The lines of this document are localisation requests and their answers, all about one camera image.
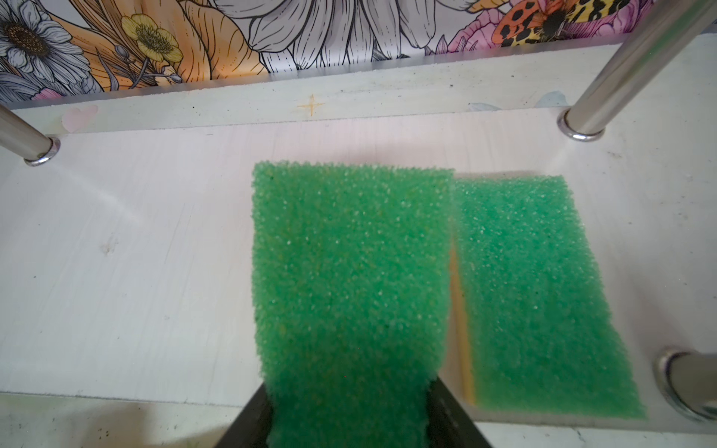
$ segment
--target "floral print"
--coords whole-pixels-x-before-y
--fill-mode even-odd
[[[535,0],[521,25],[526,0],[56,1],[0,0],[0,103],[620,34],[653,3]]]

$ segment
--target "chrome pole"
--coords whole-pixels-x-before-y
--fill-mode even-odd
[[[717,353],[665,349],[655,360],[657,387],[682,415],[717,421]]]
[[[569,137],[596,140],[649,81],[717,19],[717,0],[660,0],[637,25],[595,81],[561,114]]]
[[[0,105],[0,146],[38,166],[53,158],[60,150],[60,140],[45,137],[10,109]]]

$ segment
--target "green abrasive surface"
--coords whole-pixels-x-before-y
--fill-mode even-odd
[[[259,163],[256,341],[280,447],[425,447],[452,172]]]
[[[457,180],[453,197],[479,406],[643,416],[565,180]]]

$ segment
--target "daisy center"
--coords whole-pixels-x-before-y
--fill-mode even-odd
[[[150,28],[146,25],[137,27],[137,40],[159,54],[167,54],[173,48],[172,43],[162,37],[157,28]]]
[[[10,42],[15,44],[15,47],[25,50],[27,54],[40,57],[49,54],[49,47],[45,41],[22,25],[11,22],[5,24],[4,31]]]

